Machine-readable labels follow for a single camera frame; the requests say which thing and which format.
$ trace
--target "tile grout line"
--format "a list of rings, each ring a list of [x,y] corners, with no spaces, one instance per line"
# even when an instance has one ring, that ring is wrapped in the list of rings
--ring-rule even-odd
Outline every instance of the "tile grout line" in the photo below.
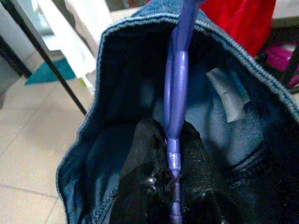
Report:
[[[36,192],[36,191],[33,191],[33,190],[27,190],[27,189],[12,187],[12,186],[8,186],[8,185],[1,184],[1,183],[0,183],[0,187],[7,188],[7,189],[13,189],[13,190],[20,190],[20,191],[24,191],[24,192],[31,193],[31,194],[34,194],[34,195],[40,195],[40,196],[46,196],[46,197],[51,197],[51,198],[57,198],[57,196],[47,195],[47,194],[39,193],[39,192]]]
[[[56,89],[57,85],[48,93],[48,95],[45,97],[45,99],[41,102],[41,104],[36,108],[36,110],[34,111],[34,113],[31,115],[31,117],[25,122],[25,124],[23,125],[23,127],[19,130],[19,132],[15,135],[15,137],[10,141],[10,143],[8,144],[8,146],[0,153],[0,158],[2,157],[2,155],[8,150],[8,148],[11,146],[11,144],[14,142],[14,140],[19,136],[19,134],[22,132],[22,130],[26,127],[26,125],[32,120],[32,118],[34,117],[34,115],[38,112],[38,110],[41,108],[41,106],[44,104],[44,102],[46,101],[46,99],[50,96],[50,94]]]
[[[57,202],[58,202],[58,198],[56,198],[56,200],[55,200],[55,202],[54,202],[54,204],[53,204],[51,210],[49,211],[48,216],[47,216],[46,221],[45,221],[45,224],[47,224],[47,221],[48,221],[48,219],[49,219],[49,217],[50,217],[52,211],[54,210],[54,207],[55,207],[55,205],[56,205]]]

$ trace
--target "purple hanger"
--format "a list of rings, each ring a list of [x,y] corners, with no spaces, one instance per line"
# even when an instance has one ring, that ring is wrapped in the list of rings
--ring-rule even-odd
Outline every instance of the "purple hanger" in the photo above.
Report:
[[[178,25],[171,33],[164,86],[164,128],[167,138],[168,167],[172,178],[176,179],[173,203],[171,205],[171,223],[182,224],[180,211],[181,155],[179,136],[185,119],[188,85],[188,48],[193,35],[199,4],[204,0],[183,0]]]

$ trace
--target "teal object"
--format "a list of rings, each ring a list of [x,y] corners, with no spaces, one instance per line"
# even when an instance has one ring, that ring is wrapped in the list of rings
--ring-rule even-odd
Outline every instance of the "teal object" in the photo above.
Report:
[[[65,58],[55,61],[54,65],[59,70],[61,75],[65,80],[74,79],[75,73],[71,69],[70,65],[66,61]],[[55,74],[49,68],[46,62],[42,63],[42,65],[28,78],[25,85],[32,85],[38,83],[49,83],[49,82],[56,82],[58,79],[56,78]]]

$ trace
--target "denim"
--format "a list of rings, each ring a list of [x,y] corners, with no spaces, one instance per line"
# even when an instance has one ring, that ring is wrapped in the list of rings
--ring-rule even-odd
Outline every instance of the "denim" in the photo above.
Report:
[[[109,220],[137,122],[163,124],[166,49],[180,1],[152,0],[102,35],[92,106],[57,169],[67,223]],[[221,169],[245,223],[298,223],[299,110],[290,93],[202,11],[189,49],[186,121]],[[246,119],[228,123],[206,73],[239,78]]]

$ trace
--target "red bag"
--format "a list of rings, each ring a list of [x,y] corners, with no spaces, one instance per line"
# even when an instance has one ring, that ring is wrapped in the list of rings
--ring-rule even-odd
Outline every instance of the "red bag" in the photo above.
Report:
[[[200,8],[255,56],[271,30],[275,0],[208,0]]]

